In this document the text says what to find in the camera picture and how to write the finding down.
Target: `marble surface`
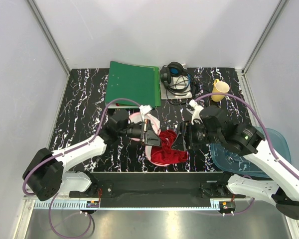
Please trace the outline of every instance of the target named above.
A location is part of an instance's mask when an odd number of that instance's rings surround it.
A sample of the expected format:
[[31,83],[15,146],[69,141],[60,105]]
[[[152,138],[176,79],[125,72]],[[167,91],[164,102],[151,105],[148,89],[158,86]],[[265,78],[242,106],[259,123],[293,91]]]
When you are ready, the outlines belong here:
[[[230,94],[243,98],[242,90],[234,68],[189,68],[189,72],[211,91],[214,79],[220,79],[230,85]],[[59,117],[50,143],[50,150],[61,149],[87,139],[96,132],[105,107],[109,69],[73,69],[69,79]],[[200,95],[207,93],[205,87],[200,87]],[[228,111],[228,115],[239,122],[250,123],[246,107],[226,97],[219,106]],[[137,109],[128,110],[130,114]],[[152,111],[152,115],[160,120],[161,130],[173,129],[178,124],[189,120],[190,114],[186,105],[174,106],[168,101],[162,101],[161,106]],[[120,138],[115,144],[108,146],[106,152],[86,160],[73,168],[75,171],[89,170],[96,172],[194,172],[215,171],[211,157],[210,145],[200,150],[190,151],[186,163],[167,167],[159,167],[149,162],[145,156],[145,147],[129,138]]]

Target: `green folder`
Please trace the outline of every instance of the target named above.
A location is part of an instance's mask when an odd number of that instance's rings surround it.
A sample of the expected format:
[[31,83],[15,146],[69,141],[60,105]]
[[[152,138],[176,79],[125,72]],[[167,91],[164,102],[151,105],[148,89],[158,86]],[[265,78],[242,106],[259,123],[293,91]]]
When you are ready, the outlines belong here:
[[[159,107],[159,67],[111,61],[105,103],[117,98],[131,99],[141,105],[150,105],[153,108]],[[137,108],[135,104],[128,101],[117,101],[116,104],[121,104],[123,108]]]

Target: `translucent blue container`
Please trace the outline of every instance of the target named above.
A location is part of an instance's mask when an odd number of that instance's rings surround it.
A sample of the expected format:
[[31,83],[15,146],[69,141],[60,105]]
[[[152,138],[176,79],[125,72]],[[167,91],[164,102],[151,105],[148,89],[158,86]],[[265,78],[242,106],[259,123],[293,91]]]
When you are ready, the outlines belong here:
[[[291,163],[290,152],[285,138],[274,129],[268,128],[267,131],[275,150],[284,157],[285,160]],[[269,178],[269,176],[258,166],[248,161],[243,156],[240,157],[235,153],[229,152],[220,144],[211,144],[211,155],[215,165],[223,171]]]

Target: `black headphones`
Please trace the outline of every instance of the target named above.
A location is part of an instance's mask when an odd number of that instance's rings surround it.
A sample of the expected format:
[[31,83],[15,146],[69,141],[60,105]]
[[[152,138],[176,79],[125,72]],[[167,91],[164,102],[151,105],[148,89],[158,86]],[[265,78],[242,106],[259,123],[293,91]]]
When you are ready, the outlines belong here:
[[[160,81],[164,84],[165,88],[170,88],[171,78],[172,77],[179,77],[179,76],[186,76],[188,77],[188,70],[185,69],[180,63],[178,62],[171,62],[168,66],[163,66],[159,72]],[[175,89],[170,88],[174,92],[181,93],[186,89]]]

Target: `red cloth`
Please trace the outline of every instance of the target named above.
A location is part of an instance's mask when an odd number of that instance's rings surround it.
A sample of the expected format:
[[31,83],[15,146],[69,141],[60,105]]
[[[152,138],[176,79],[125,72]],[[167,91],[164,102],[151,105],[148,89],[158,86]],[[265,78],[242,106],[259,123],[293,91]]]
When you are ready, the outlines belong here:
[[184,163],[187,161],[187,152],[172,150],[177,134],[173,130],[162,131],[159,134],[161,147],[153,146],[151,148],[150,160],[160,164]]

